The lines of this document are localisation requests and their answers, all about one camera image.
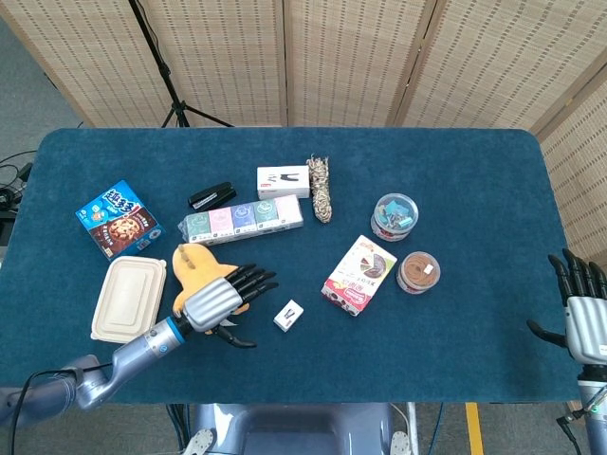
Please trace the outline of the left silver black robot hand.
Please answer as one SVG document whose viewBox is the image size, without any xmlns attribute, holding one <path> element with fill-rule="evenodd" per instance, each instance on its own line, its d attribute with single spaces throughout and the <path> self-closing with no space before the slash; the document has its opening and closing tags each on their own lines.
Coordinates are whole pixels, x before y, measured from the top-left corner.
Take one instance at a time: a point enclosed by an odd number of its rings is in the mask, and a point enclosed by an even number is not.
<svg viewBox="0 0 607 455">
<path fill-rule="evenodd" d="M 229 316 L 246 312 L 250 303 L 274 289 L 275 272 L 256 268 L 255 264 L 237 267 L 226 277 L 220 277 L 185 300 L 183 318 L 198 333 L 210 333 L 239 349 L 253 349 L 256 343 L 241 340 L 226 325 Z"/>
</svg>

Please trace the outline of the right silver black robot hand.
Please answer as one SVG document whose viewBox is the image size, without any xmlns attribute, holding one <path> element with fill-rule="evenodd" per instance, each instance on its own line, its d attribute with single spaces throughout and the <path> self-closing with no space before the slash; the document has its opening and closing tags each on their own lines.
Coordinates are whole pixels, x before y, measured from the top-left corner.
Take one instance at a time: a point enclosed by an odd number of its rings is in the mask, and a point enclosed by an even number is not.
<svg viewBox="0 0 607 455">
<path fill-rule="evenodd" d="M 565 320 L 565 333 L 544 330 L 529 319 L 527 327 L 539 339 L 556 345 L 581 365 L 606 365 L 606 274 L 565 248 L 562 258 L 550 254 Z"/>
</svg>

